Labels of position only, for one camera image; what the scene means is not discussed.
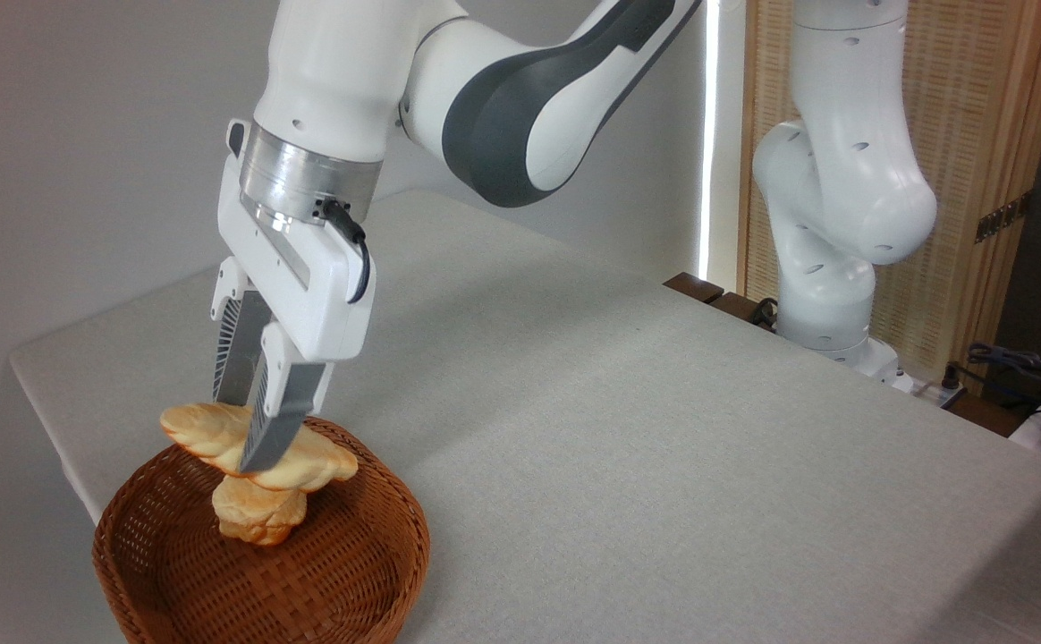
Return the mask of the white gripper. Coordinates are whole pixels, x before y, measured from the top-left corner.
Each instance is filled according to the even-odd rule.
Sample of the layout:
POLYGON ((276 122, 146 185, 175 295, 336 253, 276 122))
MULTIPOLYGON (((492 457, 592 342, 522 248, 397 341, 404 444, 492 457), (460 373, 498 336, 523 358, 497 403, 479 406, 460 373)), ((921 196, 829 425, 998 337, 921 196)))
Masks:
POLYGON ((217 220, 231 257, 211 298, 213 398, 246 404, 260 356, 239 464, 252 474, 289 449, 324 395, 326 362, 364 343, 375 269, 360 224, 377 165, 320 155, 238 119, 226 144, 217 220))

